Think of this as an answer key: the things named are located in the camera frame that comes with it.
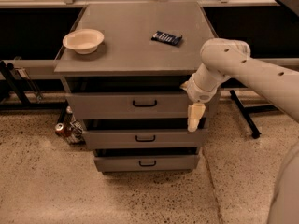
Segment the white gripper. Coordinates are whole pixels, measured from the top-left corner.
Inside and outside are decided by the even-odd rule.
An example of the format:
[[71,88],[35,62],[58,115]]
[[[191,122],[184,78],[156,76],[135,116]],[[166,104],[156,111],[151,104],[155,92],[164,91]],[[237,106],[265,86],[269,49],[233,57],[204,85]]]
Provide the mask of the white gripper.
[[204,91],[195,83],[195,74],[192,74],[188,81],[180,85],[180,88],[187,92],[189,99],[193,102],[188,106],[188,131],[195,132],[198,128],[199,121],[203,117],[206,106],[202,103],[209,102],[216,94],[216,90]]

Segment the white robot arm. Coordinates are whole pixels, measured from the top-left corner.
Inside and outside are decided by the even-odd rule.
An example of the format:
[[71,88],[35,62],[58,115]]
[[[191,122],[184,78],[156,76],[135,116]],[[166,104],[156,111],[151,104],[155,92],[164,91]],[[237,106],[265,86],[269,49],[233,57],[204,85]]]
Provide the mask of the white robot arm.
[[[182,84],[192,103],[188,130],[197,130],[205,103],[218,87],[233,77],[299,121],[299,72],[250,57],[250,47],[239,40],[209,39],[200,50],[201,64]],[[299,224],[299,142],[280,165],[266,224]]]

